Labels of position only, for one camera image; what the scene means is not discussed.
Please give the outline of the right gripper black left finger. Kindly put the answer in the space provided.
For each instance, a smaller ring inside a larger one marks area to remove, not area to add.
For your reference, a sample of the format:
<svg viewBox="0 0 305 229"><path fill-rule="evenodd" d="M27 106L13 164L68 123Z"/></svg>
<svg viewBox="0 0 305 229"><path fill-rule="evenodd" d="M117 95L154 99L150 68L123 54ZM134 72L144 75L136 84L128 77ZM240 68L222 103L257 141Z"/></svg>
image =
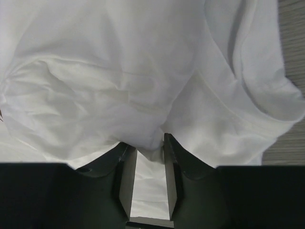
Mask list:
<svg viewBox="0 0 305 229"><path fill-rule="evenodd" d="M1 228L125 228L136 158L134 147L119 143L78 169L63 163L1 163Z"/></svg>

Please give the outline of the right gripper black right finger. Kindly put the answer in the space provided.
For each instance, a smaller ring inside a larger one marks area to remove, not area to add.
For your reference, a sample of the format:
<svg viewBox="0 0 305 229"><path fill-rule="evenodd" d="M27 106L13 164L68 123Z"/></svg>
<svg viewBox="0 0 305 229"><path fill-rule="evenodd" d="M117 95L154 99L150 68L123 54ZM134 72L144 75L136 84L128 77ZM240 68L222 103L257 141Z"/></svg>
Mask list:
<svg viewBox="0 0 305 229"><path fill-rule="evenodd" d="M170 220L176 229L302 229L303 166L211 167L164 135Z"/></svg>

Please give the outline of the white printed t-shirt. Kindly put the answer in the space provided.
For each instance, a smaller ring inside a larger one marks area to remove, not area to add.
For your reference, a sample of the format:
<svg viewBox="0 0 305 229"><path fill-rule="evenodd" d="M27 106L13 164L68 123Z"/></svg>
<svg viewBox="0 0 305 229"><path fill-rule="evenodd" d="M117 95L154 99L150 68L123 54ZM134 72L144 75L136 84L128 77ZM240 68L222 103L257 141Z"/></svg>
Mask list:
<svg viewBox="0 0 305 229"><path fill-rule="evenodd" d="M0 159L79 168L138 150L132 217L168 219L163 135L260 165L305 115L275 0L3 0Z"/></svg>

